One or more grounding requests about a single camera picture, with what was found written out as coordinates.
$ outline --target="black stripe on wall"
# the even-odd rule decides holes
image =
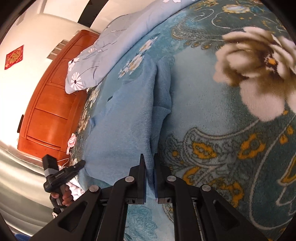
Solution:
[[[90,0],[83,10],[78,23],[90,28],[107,2],[108,0]]]

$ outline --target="flower center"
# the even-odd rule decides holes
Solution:
[[[271,65],[276,65],[276,60],[274,58],[268,59],[267,62]]]

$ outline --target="red poster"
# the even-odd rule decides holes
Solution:
[[[21,46],[21,47],[15,49],[15,50],[13,50],[9,54],[7,54],[4,69],[8,69],[11,66],[13,66],[14,64],[22,61],[23,51],[24,51],[24,46]]]

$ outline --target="orange wooden headboard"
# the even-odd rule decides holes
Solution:
[[[99,35],[81,30],[61,50],[39,81],[25,112],[18,150],[42,158],[49,154],[58,160],[66,155],[67,142],[77,129],[86,91],[65,92],[68,62],[91,46]]]

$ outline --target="pink cloth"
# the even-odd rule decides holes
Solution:
[[[76,139],[77,139],[76,135],[74,133],[72,133],[72,136],[68,140],[67,155],[70,154],[70,152],[69,152],[70,148],[75,146]]]

